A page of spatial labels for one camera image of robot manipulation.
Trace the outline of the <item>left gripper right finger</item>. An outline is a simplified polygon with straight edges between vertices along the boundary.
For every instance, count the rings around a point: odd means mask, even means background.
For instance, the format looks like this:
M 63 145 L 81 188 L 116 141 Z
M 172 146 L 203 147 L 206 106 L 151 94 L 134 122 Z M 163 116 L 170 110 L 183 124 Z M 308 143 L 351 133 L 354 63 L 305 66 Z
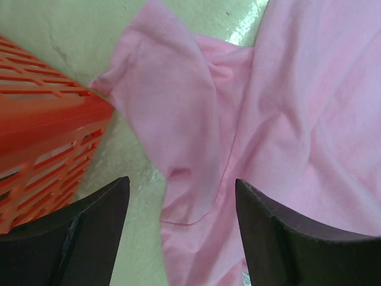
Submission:
M 380 285 L 380 237 L 310 219 L 245 180 L 235 196 L 252 285 Z

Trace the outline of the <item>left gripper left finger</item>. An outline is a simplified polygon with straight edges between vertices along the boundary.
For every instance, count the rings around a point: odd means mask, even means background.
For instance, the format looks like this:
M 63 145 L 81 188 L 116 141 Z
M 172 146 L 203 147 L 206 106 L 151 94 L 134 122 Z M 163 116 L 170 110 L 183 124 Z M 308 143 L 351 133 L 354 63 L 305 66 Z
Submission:
M 1 285 L 109 285 L 130 197 L 118 178 L 1 235 Z

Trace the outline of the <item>pink t-shirt garment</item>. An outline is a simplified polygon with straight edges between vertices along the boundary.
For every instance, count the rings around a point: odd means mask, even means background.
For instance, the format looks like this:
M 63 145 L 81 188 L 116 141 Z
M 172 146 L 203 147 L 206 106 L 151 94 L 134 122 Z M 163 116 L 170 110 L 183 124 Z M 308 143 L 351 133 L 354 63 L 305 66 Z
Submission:
M 250 48 L 195 35 L 148 1 L 90 87 L 165 177 L 170 285 L 242 285 L 238 178 L 319 222 L 380 234 L 379 1 L 269 1 Z

